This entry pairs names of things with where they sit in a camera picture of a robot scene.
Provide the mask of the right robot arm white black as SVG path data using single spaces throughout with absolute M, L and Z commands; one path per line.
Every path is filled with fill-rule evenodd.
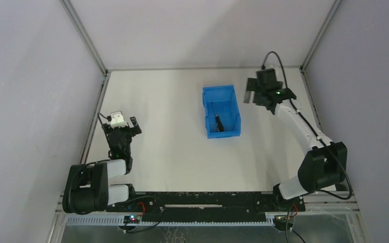
M 279 199 L 290 200 L 322 191 L 347 178 L 346 146 L 342 142 L 333 142 L 311 125 L 303 115 L 296 95 L 289 88 L 284 88 L 282 82 L 249 78 L 244 101 L 263 106 L 278 117 L 305 154 L 296 175 L 274 186 L 274 194 Z

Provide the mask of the yellow black handled screwdriver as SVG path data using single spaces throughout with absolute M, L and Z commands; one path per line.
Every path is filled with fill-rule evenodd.
M 215 105 L 214 103 L 212 102 L 212 107 L 213 107 L 213 110 L 214 110 L 214 114 L 215 114 L 215 120 L 216 120 L 216 126 L 217 126 L 217 131 L 218 132 L 223 132 L 224 131 L 224 126 L 220 120 L 220 117 L 216 111 L 216 108 L 215 108 Z

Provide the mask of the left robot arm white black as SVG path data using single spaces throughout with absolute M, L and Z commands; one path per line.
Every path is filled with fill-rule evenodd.
M 109 146 L 108 159 L 70 167 L 62 200 L 66 213 L 101 212 L 108 206 L 126 202 L 130 197 L 129 184 L 111 185 L 109 181 L 131 172 L 132 139 L 142 130 L 134 116 L 130 118 L 131 125 L 118 112 L 108 116 L 107 120 L 101 127 Z

